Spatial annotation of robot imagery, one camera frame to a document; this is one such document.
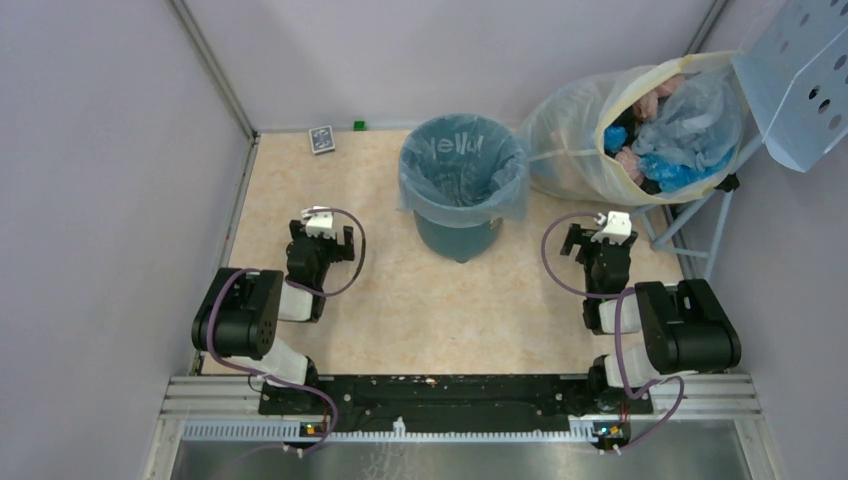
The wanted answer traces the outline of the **teal plastic trash bin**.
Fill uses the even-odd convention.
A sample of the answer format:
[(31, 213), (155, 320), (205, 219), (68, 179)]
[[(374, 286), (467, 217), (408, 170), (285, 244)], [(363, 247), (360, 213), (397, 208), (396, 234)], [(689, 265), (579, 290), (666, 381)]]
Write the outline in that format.
[(454, 228), (427, 220), (413, 213), (415, 225), (424, 244), (434, 253), (463, 264), (480, 256), (497, 240), (503, 224), (502, 218), (473, 226)]

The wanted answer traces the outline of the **light blue trash bag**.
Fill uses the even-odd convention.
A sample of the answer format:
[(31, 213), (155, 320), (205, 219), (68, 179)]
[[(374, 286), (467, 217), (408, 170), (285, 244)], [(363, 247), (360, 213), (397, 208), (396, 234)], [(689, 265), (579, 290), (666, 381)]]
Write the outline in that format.
[(528, 155), (518, 137), (493, 119), (444, 115), (405, 138), (398, 186), (401, 211), (444, 227), (522, 221), (530, 188)]

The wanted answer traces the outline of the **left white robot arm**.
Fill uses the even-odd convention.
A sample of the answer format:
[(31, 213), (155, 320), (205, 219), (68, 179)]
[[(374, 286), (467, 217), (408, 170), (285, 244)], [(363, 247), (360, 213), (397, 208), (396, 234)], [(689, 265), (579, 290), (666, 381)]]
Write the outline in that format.
[(309, 379), (310, 359), (277, 338), (278, 324), (318, 321), (326, 301), (341, 293), (324, 289), (330, 267), (363, 260), (354, 228), (335, 228), (330, 213), (293, 220), (289, 230), (284, 271), (217, 271), (192, 322), (191, 341), (229, 368), (284, 386), (283, 401), (303, 414), (317, 407), (321, 388)]

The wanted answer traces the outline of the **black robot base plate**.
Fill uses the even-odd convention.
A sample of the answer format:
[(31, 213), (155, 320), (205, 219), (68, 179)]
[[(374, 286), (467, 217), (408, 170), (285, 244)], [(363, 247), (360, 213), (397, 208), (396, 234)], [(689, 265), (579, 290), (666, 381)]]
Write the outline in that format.
[(336, 375), (311, 385), (326, 396), (263, 386), (259, 413), (328, 423), (337, 411), (340, 433), (387, 431), (397, 419), (411, 433), (531, 433), (564, 432), (585, 415), (653, 410), (587, 375)]

